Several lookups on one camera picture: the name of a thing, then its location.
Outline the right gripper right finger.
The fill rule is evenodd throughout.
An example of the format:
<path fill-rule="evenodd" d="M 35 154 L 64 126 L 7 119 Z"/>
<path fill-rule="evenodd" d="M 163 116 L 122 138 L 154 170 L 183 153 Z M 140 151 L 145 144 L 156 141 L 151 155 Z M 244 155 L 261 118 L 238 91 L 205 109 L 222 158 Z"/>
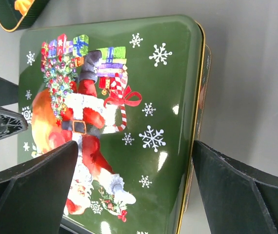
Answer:
<path fill-rule="evenodd" d="M 195 141 L 192 159 L 213 234 L 278 234 L 278 177 Z"/>

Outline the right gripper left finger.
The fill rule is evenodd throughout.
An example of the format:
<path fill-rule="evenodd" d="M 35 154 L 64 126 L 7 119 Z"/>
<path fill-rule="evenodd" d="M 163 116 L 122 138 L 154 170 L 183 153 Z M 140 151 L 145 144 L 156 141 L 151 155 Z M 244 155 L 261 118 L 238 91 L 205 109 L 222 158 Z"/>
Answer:
<path fill-rule="evenodd" d="M 0 171 L 0 234 L 57 234 L 77 158 L 69 141 Z"/>

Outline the green christmas cookie tin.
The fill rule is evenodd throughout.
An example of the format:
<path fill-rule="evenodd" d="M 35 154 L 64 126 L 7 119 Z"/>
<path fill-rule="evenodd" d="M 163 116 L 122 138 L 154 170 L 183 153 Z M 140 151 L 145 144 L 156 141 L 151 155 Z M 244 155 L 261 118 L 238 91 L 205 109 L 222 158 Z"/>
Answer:
<path fill-rule="evenodd" d="M 200 135 L 200 127 L 201 127 L 201 121 L 202 121 L 202 116 L 203 116 L 205 96 L 206 96 L 207 84 L 208 84 L 209 73 L 210 73 L 210 66 L 211 66 L 211 50 L 207 45 L 205 45 L 203 72 L 202 72 L 201 80 L 200 80 L 200 92 L 199 92 L 198 112 L 197 112 L 197 118 L 196 118 L 197 121 L 196 121 L 196 129 L 195 129 L 195 140 L 198 140 L 199 135 Z M 188 178 L 188 186 L 187 186 L 187 190 L 186 190 L 187 194 L 186 194 L 183 212 L 186 212 L 187 207 L 188 207 L 188 202 L 189 202 L 192 177 L 193 177 L 193 173 L 194 173 L 193 160 L 191 160 L 190 169 L 191 169 L 191 171 L 190 171 L 190 175 Z"/>

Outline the gold tin lid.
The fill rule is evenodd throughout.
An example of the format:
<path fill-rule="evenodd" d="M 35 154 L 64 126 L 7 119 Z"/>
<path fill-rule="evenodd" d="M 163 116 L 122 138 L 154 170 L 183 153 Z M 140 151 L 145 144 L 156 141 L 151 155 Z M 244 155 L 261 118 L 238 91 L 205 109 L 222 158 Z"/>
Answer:
<path fill-rule="evenodd" d="M 203 28 L 175 15 L 47 27 L 20 39 L 18 161 L 74 140 L 61 226 L 177 234 L 195 139 Z"/>

